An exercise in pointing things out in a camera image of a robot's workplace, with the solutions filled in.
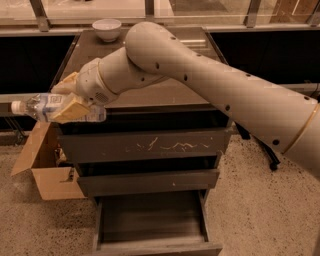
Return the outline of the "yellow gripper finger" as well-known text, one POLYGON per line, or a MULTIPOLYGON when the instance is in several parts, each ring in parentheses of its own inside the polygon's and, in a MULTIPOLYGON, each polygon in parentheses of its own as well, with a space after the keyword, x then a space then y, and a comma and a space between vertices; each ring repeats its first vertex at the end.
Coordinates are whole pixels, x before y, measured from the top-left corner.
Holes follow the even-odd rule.
POLYGON ((76 92, 76 79, 78 73, 73 72, 69 74, 66 78, 61 80, 58 84, 56 84, 51 92, 55 94, 70 94, 76 92))
POLYGON ((68 123, 82 118, 90 112, 90 103, 74 93, 70 93, 62 101, 52 114, 51 121, 57 123, 68 123))

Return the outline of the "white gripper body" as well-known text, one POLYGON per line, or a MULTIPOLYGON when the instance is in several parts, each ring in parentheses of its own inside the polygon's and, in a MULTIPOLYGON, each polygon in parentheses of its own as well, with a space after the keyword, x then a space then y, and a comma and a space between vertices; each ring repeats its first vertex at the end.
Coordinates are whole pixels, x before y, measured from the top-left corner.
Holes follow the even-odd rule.
POLYGON ((115 101, 118 96, 103 81, 99 70, 100 62, 96 58, 80 69, 76 78, 76 92, 84 99, 104 106, 115 101))

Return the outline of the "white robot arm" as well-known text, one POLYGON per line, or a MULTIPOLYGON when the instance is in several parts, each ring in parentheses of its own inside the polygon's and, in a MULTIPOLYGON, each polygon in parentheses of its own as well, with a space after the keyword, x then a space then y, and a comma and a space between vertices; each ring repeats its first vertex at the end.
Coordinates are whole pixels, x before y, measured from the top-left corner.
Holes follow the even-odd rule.
POLYGON ((175 79, 286 158, 320 175, 317 100, 191 50, 166 28, 141 22, 125 45, 85 64, 52 88, 106 105, 130 89, 175 79))

